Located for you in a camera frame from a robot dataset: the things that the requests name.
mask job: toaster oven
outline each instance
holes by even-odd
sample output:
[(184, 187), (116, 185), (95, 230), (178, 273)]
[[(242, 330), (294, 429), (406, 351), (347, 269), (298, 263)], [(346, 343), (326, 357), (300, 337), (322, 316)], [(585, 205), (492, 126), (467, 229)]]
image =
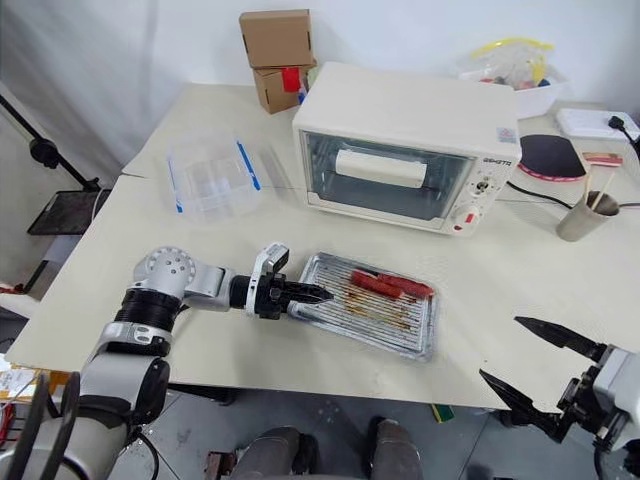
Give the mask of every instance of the toaster oven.
[(326, 63), (293, 120), (307, 203), (469, 235), (521, 157), (515, 92)]

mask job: white box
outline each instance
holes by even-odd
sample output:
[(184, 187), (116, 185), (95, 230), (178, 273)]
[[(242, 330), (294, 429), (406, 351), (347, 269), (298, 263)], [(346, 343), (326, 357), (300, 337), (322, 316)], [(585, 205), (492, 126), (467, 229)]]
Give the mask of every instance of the white box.
[[(484, 72), (478, 70), (463, 73), (458, 78), (479, 82), (484, 77)], [(550, 83), (550, 85), (546, 87), (516, 90), (516, 111), (518, 119), (537, 117), (547, 113), (567, 84), (567, 79), (551, 65), (547, 65), (547, 75), (545, 78)]]
[(579, 108), (561, 108), (556, 113), (556, 120), (562, 131), (570, 137), (603, 138), (606, 140), (627, 141), (620, 130), (609, 126), (609, 119), (619, 117), (631, 138), (640, 136), (640, 129), (628, 114), (624, 112), (610, 112), (606, 110), (585, 110)]

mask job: paper cup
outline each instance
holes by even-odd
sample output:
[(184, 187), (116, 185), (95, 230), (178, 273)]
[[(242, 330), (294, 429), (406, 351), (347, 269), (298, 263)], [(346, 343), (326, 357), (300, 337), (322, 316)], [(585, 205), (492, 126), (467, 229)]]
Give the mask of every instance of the paper cup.
[(556, 227), (556, 233), (560, 238), (567, 242), (577, 242), (620, 212), (618, 202), (606, 193), (595, 211), (588, 207), (587, 203), (593, 205), (599, 193), (598, 191), (589, 192), (587, 202), (584, 201), (583, 196), (580, 202), (567, 213)]

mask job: yellow object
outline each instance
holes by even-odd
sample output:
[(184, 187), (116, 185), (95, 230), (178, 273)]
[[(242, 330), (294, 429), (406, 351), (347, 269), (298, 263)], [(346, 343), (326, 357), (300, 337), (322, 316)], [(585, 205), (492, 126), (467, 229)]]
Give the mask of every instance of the yellow object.
[(484, 47), (480, 47), (477, 50), (474, 50), (471, 53), (471, 58), (478, 58), (479, 56), (484, 55), (487, 52), (490, 52), (494, 48), (503, 47), (505, 45), (511, 45), (514, 43), (526, 43), (528, 45), (531, 45), (532, 47), (536, 47), (541, 50), (553, 50), (553, 45), (551, 43), (539, 42), (532, 38), (526, 38), (526, 37), (509, 37), (509, 38), (503, 38), (502, 40), (498, 40), (497, 42), (488, 43)]
[(531, 73), (533, 74), (533, 84), (538, 85), (540, 81), (545, 77), (547, 71), (547, 65), (544, 62), (544, 56), (540, 55), (539, 58), (530, 60)]

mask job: red sausage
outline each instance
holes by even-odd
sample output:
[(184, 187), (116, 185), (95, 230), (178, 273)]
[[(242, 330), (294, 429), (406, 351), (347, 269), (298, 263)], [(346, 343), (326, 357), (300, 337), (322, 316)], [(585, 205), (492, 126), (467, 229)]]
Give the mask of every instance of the red sausage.
[(418, 298), (429, 298), (435, 292), (433, 288), (424, 283), (414, 282), (408, 278), (396, 277), (386, 273), (378, 274), (378, 280), (388, 285), (393, 285), (402, 289), (403, 292)]
[(387, 297), (400, 298), (402, 296), (402, 288), (381, 282), (376, 277), (358, 270), (354, 270), (351, 273), (351, 283), (357, 287), (386, 295)]

